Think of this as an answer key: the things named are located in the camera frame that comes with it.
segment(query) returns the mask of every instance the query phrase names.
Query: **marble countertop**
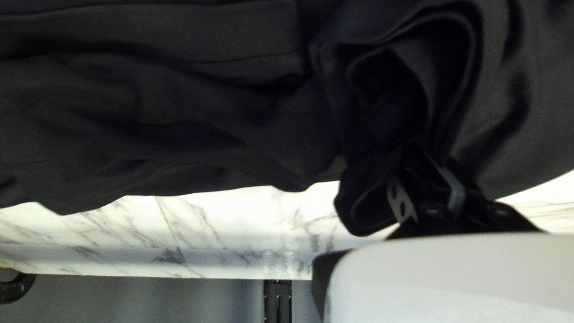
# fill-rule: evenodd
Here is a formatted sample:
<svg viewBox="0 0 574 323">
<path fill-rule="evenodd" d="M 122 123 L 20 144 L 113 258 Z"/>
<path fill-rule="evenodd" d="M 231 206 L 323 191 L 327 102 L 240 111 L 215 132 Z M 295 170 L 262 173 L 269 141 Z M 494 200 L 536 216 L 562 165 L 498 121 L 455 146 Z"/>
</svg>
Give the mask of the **marble countertop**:
<svg viewBox="0 0 574 323">
<path fill-rule="evenodd" d="M 179 197 L 128 196 L 58 216 L 37 203 L 0 209 L 0 264 L 22 272 L 177 278 L 310 279 L 315 256 L 384 239 L 349 234 L 338 182 Z M 574 233 L 574 171 L 501 201 L 540 228 Z"/>
</svg>

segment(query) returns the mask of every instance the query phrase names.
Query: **metal bracket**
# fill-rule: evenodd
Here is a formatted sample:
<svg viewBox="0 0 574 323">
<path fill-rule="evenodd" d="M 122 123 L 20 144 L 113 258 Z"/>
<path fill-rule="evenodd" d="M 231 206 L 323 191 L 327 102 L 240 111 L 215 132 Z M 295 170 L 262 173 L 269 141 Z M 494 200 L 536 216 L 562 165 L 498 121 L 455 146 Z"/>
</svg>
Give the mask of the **metal bracket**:
<svg viewBox="0 0 574 323">
<path fill-rule="evenodd" d="M 266 280 L 263 285 L 265 323 L 291 323 L 291 280 Z"/>
</svg>

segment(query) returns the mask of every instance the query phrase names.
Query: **dark gray fabric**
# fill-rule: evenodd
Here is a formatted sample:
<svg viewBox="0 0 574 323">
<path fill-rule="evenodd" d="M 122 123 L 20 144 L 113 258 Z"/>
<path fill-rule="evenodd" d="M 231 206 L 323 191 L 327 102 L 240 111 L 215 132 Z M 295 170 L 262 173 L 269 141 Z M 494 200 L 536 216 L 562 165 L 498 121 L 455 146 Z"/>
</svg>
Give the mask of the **dark gray fabric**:
<svg viewBox="0 0 574 323">
<path fill-rule="evenodd" d="M 0 207 L 340 179 L 394 222 L 397 148 L 489 198 L 574 168 L 574 5 L 542 0 L 0 0 Z"/>
</svg>

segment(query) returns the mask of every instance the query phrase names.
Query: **black jacket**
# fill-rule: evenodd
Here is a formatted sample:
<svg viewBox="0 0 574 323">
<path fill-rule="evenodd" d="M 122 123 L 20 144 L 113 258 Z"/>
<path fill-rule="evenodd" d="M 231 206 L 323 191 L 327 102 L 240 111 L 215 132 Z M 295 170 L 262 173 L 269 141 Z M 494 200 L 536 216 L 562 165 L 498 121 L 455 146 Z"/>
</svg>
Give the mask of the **black jacket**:
<svg viewBox="0 0 574 323">
<path fill-rule="evenodd" d="M 565 0 L 0 0 L 0 207 L 341 179 L 365 234 L 414 136 L 488 198 L 573 169 L 573 90 Z"/>
</svg>

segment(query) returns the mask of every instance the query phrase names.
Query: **black plastic piece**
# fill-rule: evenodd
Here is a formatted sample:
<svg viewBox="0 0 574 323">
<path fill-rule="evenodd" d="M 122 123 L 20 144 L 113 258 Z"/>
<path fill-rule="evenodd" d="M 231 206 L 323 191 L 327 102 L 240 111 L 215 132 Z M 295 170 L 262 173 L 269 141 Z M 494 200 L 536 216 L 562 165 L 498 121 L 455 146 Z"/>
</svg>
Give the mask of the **black plastic piece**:
<svg viewBox="0 0 574 323">
<path fill-rule="evenodd" d="M 418 145 L 405 148 L 386 191 L 391 210 L 401 224 L 387 239 L 541 231 L 510 205 L 485 199 L 454 160 L 439 166 Z"/>
<path fill-rule="evenodd" d="M 291 280 L 266 280 L 263 286 L 265 323 L 291 323 Z"/>
<path fill-rule="evenodd" d="M 34 274 L 20 272 L 11 282 L 0 282 L 0 305 L 13 303 L 22 298 L 30 290 L 35 279 Z"/>
</svg>

